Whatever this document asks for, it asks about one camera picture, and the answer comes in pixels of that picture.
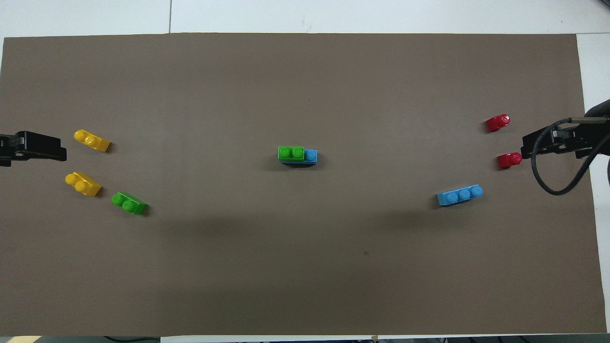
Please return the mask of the brown paper table mat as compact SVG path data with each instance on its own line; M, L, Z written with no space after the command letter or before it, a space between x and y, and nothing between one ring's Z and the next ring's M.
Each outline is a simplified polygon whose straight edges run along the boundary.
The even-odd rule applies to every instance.
M603 332L590 182L497 163L583 113L575 35L5 39L0 133L67 161L0 167L0 335Z

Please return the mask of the yellow two-stud block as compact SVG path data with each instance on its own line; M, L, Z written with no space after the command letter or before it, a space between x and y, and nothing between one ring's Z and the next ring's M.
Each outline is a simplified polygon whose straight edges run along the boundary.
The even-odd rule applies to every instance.
M106 152L111 144L111 141L103 139L86 130L77 130L73 137L76 141L100 152Z
M96 197L102 186L85 173L72 172L65 176L64 181L72 186L75 191L87 197Z

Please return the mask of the green two-stud block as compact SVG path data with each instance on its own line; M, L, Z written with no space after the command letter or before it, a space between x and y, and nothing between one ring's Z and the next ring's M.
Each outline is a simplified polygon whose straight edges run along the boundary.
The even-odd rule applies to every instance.
M135 196L118 192L111 197L111 202L115 206L122 208L122 210L131 213L133 215L142 215L147 207L146 202L136 198Z
M279 146L277 148L277 159L281 162L304 161L305 148L303 146Z

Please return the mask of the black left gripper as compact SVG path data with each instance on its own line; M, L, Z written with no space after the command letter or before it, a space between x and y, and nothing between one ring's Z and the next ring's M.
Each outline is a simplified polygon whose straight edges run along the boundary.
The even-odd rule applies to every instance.
M0 167L10 167L12 161L16 160L17 144L21 149L20 161L29 159L67 161L67 150L61 147L59 138L32 131L19 131L17 135L0 135Z

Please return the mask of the blue three-stud block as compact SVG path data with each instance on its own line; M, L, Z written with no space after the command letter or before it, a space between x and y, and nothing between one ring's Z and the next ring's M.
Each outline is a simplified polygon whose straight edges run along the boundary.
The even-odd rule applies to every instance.
M304 149L302 160L282 160L281 164L284 165L304 165L311 166L317 163L317 150Z
M469 185L448 192L436 194L440 206L451 206L457 203L466 202L474 198L482 197L484 191L478 184Z

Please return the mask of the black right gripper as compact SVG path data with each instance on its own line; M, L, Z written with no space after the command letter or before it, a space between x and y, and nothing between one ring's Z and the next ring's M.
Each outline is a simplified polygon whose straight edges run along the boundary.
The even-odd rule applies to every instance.
M523 159L531 159L533 154L574 152L580 159L588 157L597 146L600 147L597 154L610 156L610 122L555 129L544 127L522 137L520 154Z

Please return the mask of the red single-stud block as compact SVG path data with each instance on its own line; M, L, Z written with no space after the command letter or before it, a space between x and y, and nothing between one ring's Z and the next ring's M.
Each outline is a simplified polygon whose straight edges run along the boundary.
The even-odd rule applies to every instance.
M522 156L519 152L512 152L499 155L497 157L498 168L501 170L509 169L512 166L520 165Z
M510 116L507 114L501 114L494 116L485 121L489 132L495 132L510 124Z

